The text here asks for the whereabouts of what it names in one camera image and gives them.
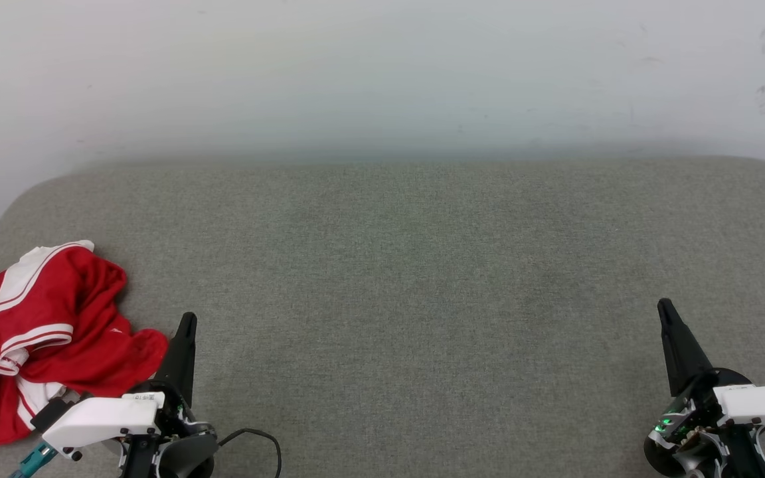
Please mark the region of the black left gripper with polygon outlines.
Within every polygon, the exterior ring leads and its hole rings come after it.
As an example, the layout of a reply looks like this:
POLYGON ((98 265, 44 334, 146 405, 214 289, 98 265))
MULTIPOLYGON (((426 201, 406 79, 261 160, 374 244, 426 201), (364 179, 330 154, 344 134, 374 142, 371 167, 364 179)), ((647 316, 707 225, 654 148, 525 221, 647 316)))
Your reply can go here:
POLYGON ((212 424, 196 420, 193 405, 197 315, 185 312, 168 342, 155 379, 131 388, 131 396, 163 398, 152 426, 121 438, 120 478, 211 478, 218 440, 212 424))

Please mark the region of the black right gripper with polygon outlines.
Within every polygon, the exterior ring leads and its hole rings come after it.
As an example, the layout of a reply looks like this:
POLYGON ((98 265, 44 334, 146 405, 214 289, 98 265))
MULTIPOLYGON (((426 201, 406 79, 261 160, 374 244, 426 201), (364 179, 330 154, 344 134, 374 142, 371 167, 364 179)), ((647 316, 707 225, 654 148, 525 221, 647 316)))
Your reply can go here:
POLYGON ((672 401, 643 443, 647 462, 666 478, 765 478, 762 427, 727 420, 714 391, 749 386, 749 379, 713 367, 668 297, 657 311, 672 401))

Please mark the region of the red and white shirt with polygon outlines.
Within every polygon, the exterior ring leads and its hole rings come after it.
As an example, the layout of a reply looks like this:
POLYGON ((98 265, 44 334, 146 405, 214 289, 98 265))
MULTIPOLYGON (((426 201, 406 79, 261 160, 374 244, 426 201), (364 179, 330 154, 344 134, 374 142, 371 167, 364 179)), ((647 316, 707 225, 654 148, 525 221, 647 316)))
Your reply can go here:
POLYGON ((167 338, 131 329, 116 303, 126 282, 91 241, 34 248, 0 273, 0 445, 61 394, 118 397, 157 372, 167 338))

